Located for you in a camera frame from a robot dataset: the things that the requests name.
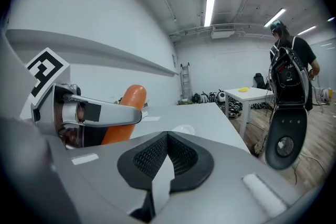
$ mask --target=ladder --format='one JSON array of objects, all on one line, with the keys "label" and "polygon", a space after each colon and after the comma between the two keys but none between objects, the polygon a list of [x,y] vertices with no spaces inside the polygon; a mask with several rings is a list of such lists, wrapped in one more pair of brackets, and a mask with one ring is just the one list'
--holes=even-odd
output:
[{"label": "ladder", "polygon": [[185,67],[181,64],[180,78],[181,78],[181,86],[182,86],[181,87],[182,88],[182,94],[181,94],[182,101],[185,99],[190,101],[193,95],[193,90],[191,87],[189,62],[188,62],[188,65]]}]

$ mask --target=white table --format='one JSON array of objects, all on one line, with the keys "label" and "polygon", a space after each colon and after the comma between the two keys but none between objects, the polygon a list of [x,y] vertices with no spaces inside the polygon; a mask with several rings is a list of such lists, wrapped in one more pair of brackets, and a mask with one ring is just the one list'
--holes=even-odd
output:
[{"label": "white table", "polygon": [[194,128],[197,136],[235,146],[250,153],[233,125],[215,103],[167,107],[149,106],[144,110],[149,114],[147,118],[152,118],[154,121],[139,122],[131,138],[153,132],[171,131],[179,125],[187,124]]},{"label": "white table", "polygon": [[238,89],[225,90],[225,111],[227,118],[229,117],[229,96],[238,100],[243,104],[243,118],[240,125],[240,137],[243,139],[246,130],[246,124],[249,122],[249,114],[252,104],[270,102],[273,93],[268,90],[258,88],[248,88],[247,92],[238,92]]}]

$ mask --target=ceiling light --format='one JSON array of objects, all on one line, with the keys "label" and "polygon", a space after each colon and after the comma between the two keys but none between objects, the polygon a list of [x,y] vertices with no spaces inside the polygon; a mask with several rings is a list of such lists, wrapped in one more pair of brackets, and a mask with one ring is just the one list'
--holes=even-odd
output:
[{"label": "ceiling light", "polygon": [[283,14],[286,10],[285,9],[281,9],[271,20],[269,20],[264,27],[268,27],[271,23],[273,23],[277,18],[279,18],[281,16],[281,14]]},{"label": "ceiling light", "polygon": [[312,27],[306,29],[305,31],[302,31],[302,32],[298,33],[298,36],[302,35],[302,34],[305,33],[305,32],[308,32],[308,31],[310,31],[310,30],[313,30],[314,28],[316,28],[316,26],[312,26]]},{"label": "ceiling light", "polygon": [[206,0],[204,27],[210,26],[215,0]]}]

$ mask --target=yellow object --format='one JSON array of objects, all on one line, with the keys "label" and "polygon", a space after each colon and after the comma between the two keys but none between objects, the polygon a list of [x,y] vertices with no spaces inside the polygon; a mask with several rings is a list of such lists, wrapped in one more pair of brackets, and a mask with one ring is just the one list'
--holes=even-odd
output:
[{"label": "yellow object", "polygon": [[329,99],[331,100],[331,99],[332,99],[332,89],[329,88],[329,89],[328,89],[328,92],[329,92]]},{"label": "yellow object", "polygon": [[238,90],[238,92],[247,92],[247,90],[248,90],[247,87],[245,87],[245,88],[240,88],[240,89]]}]

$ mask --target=person's hair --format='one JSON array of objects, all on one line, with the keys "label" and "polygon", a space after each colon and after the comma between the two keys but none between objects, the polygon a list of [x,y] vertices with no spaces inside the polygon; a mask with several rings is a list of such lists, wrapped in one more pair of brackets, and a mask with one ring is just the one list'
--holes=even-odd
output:
[{"label": "person's hair", "polygon": [[283,44],[291,43],[290,41],[290,34],[287,30],[287,26],[284,25],[282,22],[276,26],[276,28],[272,31],[272,34],[277,33],[280,37],[280,40],[283,42]]}]

